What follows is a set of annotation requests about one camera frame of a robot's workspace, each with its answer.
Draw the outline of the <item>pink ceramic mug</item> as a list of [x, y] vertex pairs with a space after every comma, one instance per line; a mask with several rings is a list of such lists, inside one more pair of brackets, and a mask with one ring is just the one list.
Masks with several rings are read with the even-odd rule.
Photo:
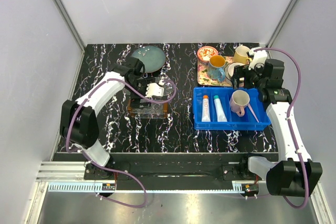
[[229, 101], [230, 110], [239, 117], [243, 117], [245, 115], [245, 107], [249, 105], [249, 103], [249, 94], [244, 90], [236, 90], [233, 92]]

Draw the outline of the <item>clear acrylic tray wooden handles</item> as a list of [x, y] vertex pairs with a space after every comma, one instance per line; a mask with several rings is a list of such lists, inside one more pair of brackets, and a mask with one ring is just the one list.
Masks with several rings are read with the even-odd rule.
[[[159, 78], [155, 78], [155, 83], [160, 81]], [[166, 119], [168, 114], [168, 103], [157, 104], [151, 103], [141, 98], [132, 90], [127, 88], [128, 95], [130, 96], [128, 102], [128, 113], [131, 117], [139, 117], [143, 119]], [[159, 100], [162, 97], [151, 97], [149, 99]]]

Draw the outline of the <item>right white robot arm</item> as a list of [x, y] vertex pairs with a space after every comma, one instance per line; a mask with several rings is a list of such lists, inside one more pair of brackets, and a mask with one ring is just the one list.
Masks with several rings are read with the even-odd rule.
[[267, 59], [257, 66], [236, 66], [231, 82], [238, 88], [241, 78], [244, 88], [255, 88], [259, 101], [271, 121], [278, 146], [278, 162], [272, 163], [260, 155], [249, 154], [239, 166], [245, 180], [258, 176], [266, 182], [273, 196], [309, 197], [317, 185], [322, 166], [314, 162], [304, 147], [293, 114], [294, 100], [283, 88], [284, 62]]

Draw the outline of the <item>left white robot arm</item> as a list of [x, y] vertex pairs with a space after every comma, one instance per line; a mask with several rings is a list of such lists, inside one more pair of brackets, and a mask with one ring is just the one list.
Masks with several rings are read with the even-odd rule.
[[81, 152], [90, 161], [96, 162], [98, 165], [94, 170], [101, 179], [109, 179], [115, 172], [112, 157], [98, 140], [100, 130], [97, 116], [111, 98], [124, 88], [144, 98], [149, 82], [142, 78], [148, 72], [148, 66], [145, 60], [134, 57], [122, 64], [114, 63], [110, 71], [86, 94], [62, 104], [60, 135], [66, 140], [66, 151]]

